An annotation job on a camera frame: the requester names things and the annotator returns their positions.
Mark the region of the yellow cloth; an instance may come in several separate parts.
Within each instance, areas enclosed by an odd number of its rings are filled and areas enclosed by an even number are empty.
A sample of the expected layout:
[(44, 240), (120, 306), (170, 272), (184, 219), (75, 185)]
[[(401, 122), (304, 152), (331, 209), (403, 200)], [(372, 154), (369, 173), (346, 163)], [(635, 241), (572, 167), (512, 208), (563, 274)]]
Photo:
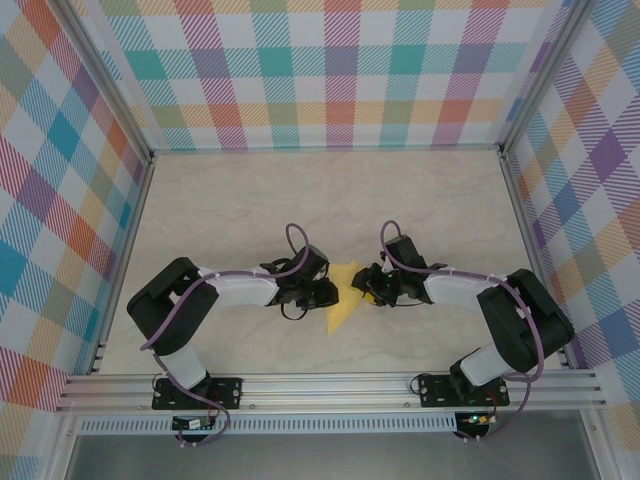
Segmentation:
[(333, 334), (344, 321), (354, 312), (362, 300), (373, 304), (374, 298), (369, 293), (363, 293), (351, 284), (355, 275), (365, 268), (357, 261), (348, 264), (331, 264), (329, 266), (329, 280), (337, 287), (338, 302), (327, 309), (327, 333)]

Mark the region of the grey metal panel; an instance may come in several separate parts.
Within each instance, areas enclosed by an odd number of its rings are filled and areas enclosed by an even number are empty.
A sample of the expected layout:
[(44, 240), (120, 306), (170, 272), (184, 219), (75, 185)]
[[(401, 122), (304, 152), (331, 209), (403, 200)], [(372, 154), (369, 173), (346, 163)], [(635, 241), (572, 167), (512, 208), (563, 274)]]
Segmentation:
[(65, 480), (600, 480), (580, 448), (466, 445), (428, 435), (238, 435), (201, 448), (83, 436)]

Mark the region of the aluminium mounting rail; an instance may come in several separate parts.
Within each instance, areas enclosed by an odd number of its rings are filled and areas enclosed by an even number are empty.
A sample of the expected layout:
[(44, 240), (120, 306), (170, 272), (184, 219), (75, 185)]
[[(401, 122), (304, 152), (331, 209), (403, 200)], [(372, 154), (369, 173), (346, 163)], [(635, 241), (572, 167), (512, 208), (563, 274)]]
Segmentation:
[[(417, 411), (413, 372), (242, 374), (241, 413), (380, 413)], [(71, 376), (58, 401), (58, 414), (150, 413), (153, 385), (161, 374)], [(507, 384), (514, 411), (604, 409), (604, 391), (590, 370), (550, 370), (525, 397), (522, 383)]]

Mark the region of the aluminium frame bar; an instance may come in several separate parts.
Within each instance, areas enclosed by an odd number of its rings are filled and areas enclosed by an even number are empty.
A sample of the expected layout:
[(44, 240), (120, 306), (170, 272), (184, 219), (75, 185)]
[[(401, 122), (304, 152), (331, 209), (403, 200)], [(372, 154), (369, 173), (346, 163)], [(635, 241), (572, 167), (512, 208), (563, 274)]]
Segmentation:
[(327, 153), (327, 152), (382, 152), (382, 151), (500, 151), (499, 144), (441, 144), (413, 146), (316, 146), (316, 147), (276, 147), (276, 148), (231, 148), (231, 149), (155, 149), (154, 157), (216, 154), (275, 154), (275, 153)]

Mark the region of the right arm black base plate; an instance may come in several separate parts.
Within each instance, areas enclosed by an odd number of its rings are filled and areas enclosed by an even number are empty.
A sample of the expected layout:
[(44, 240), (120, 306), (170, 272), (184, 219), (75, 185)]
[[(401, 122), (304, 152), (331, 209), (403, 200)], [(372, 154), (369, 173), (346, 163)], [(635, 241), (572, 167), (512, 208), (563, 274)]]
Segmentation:
[(474, 386), (464, 377), (422, 373), (415, 380), (415, 392), (423, 408), (427, 407), (502, 407), (510, 405), (506, 382), (496, 378)]

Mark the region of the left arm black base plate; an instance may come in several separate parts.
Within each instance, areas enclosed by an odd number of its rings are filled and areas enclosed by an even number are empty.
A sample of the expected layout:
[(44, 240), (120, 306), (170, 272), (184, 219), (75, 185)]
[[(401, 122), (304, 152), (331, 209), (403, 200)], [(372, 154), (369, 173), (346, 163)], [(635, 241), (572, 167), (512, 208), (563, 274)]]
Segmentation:
[[(237, 410), (242, 395), (241, 378), (207, 377), (191, 389), (200, 397), (214, 401), (227, 410)], [(161, 378), (153, 385), (153, 410), (207, 410), (209, 404), (181, 392), (169, 379)]]

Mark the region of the aluminium side frame rail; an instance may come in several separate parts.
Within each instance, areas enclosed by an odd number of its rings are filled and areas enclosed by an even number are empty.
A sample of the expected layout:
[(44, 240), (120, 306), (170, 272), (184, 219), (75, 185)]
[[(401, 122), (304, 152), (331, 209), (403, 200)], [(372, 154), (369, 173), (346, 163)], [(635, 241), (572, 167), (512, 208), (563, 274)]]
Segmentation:
[(115, 318), (116, 309), (124, 285), (127, 269), (133, 252), (136, 235), (139, 229), (145, 203), (153, 180), (155, 163), (156, 158), (152, 156), (146, 162), (146, 165), (143, 169), (140, 189), (134, 203), (130, 221), (128, 222), (123, 249), (116, 263), (116, 269), (114, 272), (115, 276), (111, 290), (109, 292), (109, 296), (107, 298), (105, 311), (97, 324), (97, 330), (95, 332), (94, 338), (90, 343), (90, 355), (88, 356), (82, 369), (82, 375), (91, 375), (100, 369), (99, 364), (102, 361), (102, 356), (99, 354), (99, 351), (107, 345), (111, 327)]
[(508, 159), (501, 152), (498, 153), (498, 162), (513, 206), (531, 270), (541, 281), (542, 285), (547, 288), (550, 295), (553, 295), (543, 269), (542, 257), (537, 248), (534, 230), (528, 221), (525, 204), (521, 198), (521, 192), (517, 185), (515, 175), (512, 172)]

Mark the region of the aluminium frame post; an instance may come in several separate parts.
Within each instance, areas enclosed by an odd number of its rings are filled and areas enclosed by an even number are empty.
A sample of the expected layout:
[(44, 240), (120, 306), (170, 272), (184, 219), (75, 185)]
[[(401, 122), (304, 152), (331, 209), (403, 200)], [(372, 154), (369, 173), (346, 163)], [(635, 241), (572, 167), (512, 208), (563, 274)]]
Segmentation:
[(65, 33), (69, 36), (98, 90), (103, 94), (114, 116), (120, 122), (127, 138), (132, 142), (136, 151), (145, 159), (145, 162), (151, 164), (153, 151), (71, 1), (46, 1)]
[(524, 73), (499, 131), (496, 146), (499, 158), (507, 160), (524, 135), (533, 115), (585, 21), (598, 0), (549, 0), (545, 12), (534, 29), (532, 43), (527, 48)]

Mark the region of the short aluminium frame leg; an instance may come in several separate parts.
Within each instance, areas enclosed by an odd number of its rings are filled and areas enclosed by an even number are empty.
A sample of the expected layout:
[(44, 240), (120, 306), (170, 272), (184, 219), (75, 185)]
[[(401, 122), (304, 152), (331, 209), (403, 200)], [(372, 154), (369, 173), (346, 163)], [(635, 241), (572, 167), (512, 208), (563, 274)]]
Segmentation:
[(599, 411), (582, 409), (580, 414), (600, 480), (617, 480), (611, 445)]
[(44, 480), (65, 480), (78, 437), (80, 416), (64, 415), (58, 423)]

